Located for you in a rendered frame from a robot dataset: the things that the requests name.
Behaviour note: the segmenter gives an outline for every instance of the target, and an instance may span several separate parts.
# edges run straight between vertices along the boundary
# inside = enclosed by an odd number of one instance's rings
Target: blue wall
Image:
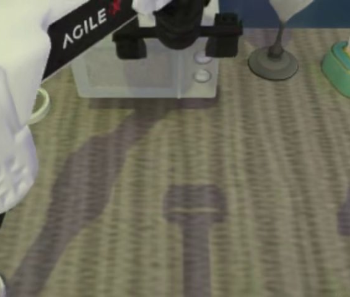
[[[220,0],[222,12],[237,12],[245,27],[273,28],[278,17],[268,0]],[[350,0],[314,0],[289,21],[295,28],[350,28]]]

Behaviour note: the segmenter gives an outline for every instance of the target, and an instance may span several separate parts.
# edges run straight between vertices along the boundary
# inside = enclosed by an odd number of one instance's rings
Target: tissue box
[[[350,98],[350,57],[345,52],[346,41],[334,44],[322,61],[322,71],[345,97]]]

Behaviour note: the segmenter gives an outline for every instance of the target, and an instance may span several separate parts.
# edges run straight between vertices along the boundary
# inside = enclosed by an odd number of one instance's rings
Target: table surface
[[[350,297],[350,99],[319,67],[349,34],[287,31],[300,70],[269,82],[247,57],[275,32],[246,30],[217,100],[83,100],[69,69],[45,83],[40,173],[0,231],[8,297]],[[221,220],[188,210],[183,240],[168,199]]]

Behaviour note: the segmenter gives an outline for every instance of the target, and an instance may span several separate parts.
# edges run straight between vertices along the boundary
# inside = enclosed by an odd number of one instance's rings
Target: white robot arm
[[[135,2],[135,8],[139,9],[147,7],[143,3],[151,4],[155,0]],[[0,0],[0,214],[25,197],[37,175],[36,150],[27,123],[41,82],[109,33],[99,25],[112,22],[117,28],[136,15],[131,3],[127,0]],[[120,19],[113,20],[117,10],[125,12],[120,12],[123,13]],[[81,20],[77,25],[71,24]],[[54,27],[57,21],[62,22]],[[48,28],[52,23],[54,32]],[[64,34],[68,28],[61,28],[60,24],[74,26],[69,34]],[[91,37],[92,33],[89,39],[81,40],[82,35],[93,30],[98,32],[95,37]],[[74,49],[76,41],[79,46]],[[66,42],[73,49],[65,48]],[[59,46],[62,46],[59,50],[69,50],[68,55],[61,53],[62,57],[69,56],[68,61],[55,56]]]

